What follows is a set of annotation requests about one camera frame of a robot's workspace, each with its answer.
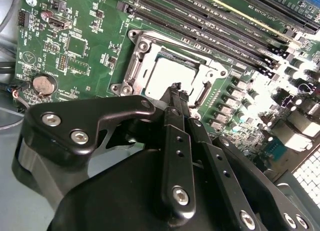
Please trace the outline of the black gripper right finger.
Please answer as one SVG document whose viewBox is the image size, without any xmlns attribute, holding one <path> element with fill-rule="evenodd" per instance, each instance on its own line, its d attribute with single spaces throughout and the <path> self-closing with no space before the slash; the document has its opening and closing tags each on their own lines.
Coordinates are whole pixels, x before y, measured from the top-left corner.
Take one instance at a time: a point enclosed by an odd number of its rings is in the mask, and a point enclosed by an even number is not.
<svg viewBox="0 0 320 231">
<path fill-rule="evenodd" d="M 221 196 L 228 231 L 311 231 L 312 223 L 251 161 L 223 136 L 211 140 L 190 116 L 189 96 L 179 93 L 187 117 L 192 155 L 200 160 Z"/>
</svg>

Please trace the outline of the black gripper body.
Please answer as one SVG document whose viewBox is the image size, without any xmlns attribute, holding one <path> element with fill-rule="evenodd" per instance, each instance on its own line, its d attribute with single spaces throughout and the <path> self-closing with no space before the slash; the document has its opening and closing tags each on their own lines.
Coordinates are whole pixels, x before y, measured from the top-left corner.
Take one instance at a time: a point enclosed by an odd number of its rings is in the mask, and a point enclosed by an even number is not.
<svg viewBox="0 0 320 231">
<path fill-rule="evenodd" d="M 58 172 L 67 183 L 66 196 L 37 184 L 27 165 L 40 168 L 36 153 L 20 139 L 12 170 L 16 178 L 42 196 L 48 196 L 55 215 L 50 231 L 234 231 L 236 218 L 228 214 L 222 194 L 205 169 L 194 163 L 196 209 L 183 223 L 169 217 L 160 202 L 161 159 L 158 150 L 139 151 L 110 168 L 88 177 Z"/>
</svg>

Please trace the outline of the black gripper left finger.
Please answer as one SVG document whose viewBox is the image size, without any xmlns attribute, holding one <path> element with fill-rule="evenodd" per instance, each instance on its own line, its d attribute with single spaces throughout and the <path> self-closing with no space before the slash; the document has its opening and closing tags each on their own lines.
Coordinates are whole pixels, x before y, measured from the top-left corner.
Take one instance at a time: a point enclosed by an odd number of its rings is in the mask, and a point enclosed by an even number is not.
<svg viewBox="0 0 320 231">
<path fill-rule="evenodd" d="M 184 223 L 196 211 L 196 198 L 180 92 L 178 83 L 171 85 L 157 105 L 140 95 L 34 105 L 24 116 L 23 141 L 44 176 L 31 164 L 26 169 L 37 184 L 65 197 L 59 172 L 91 178 L 140 151 L 159 151 L 160 203 L 171 220 Z"/>
</svg>

